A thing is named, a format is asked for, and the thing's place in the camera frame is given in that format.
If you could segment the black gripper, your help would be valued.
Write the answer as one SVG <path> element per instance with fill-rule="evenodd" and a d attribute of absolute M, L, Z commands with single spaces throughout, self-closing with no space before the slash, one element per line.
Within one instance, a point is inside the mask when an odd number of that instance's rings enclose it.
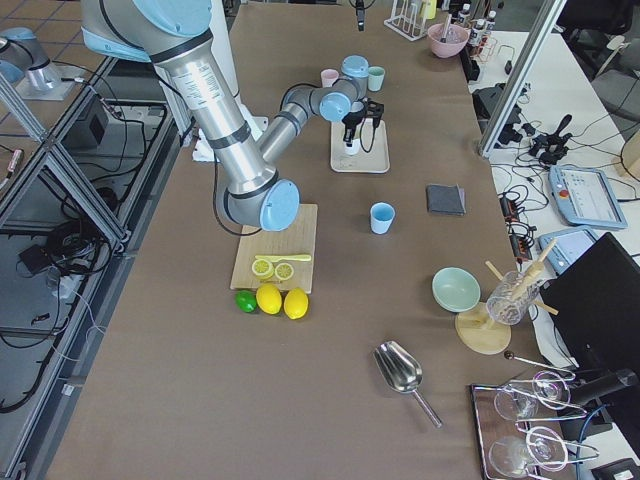
<path fill-rule="evenodd" d="M 343 141 L 346 145 L 351 145 L 355 136 L 355 128 L 363 121 L 366 116 L 366 104 L 363 102 L 354 102 L 351 105 L 350 112 L 342 119 L 345 125 L 345 133 Z"/>

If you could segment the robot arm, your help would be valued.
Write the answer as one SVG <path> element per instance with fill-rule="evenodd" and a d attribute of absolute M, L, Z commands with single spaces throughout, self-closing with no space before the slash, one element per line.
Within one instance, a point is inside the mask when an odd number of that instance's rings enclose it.
<path fill-rule="evenodd" d="M 354 9 L 356 15 L 356 24 L 359 32 L 365 30 L 366 7 L 363 0 L 349 0 L 350 6 Z"/>
<path fill-rule="evenodd" d="M 212 52 L 210 1 L 84 1 L 82 33 L 92 51 L 164 69 L 221 162 L 228 184 L 219 199 L 227 218 L 265 231 L 296 219 L 300 194 L 275 162 L 313 115 L 343 120 L 367 95 L 368 62 L 344 59 L 328 88 L 299 87 L 260 137 L 254 137 Z"/>

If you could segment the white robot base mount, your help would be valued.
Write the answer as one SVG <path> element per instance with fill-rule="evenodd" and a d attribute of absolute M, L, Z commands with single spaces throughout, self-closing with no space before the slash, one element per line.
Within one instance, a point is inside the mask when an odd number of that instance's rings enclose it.
<path fill-rule="evenodd" d="M 229 90 L 228 100 L 235 100 L 251 137 L 258 140 L 263 134 L 263 128 L 268 124 L 268 119 L 254 118 L 242 103 L 223 2 L 185 1 L 182 9 L 186 14 L 185 30 L 195 36 L 201 33 L 212 35 L 211 40 L 205 41 L 205 46 L 211 47 L 211 54 L 206 54 L 206 57 L 217 63 L 216 69 L 213 68 L 213 64 L 204 63 L 204 70 L 200 73 L 193 71 L 183 75 L 179 89 L 185 96 L 188 108 L 195 112 L 203 127 L 208 126 L 209 123 L 200 117 L 200 114 L 205 113 L 204 108 L 213 106 L 212 97 L 222 93 L 222 81 L 225 81 Z"/>

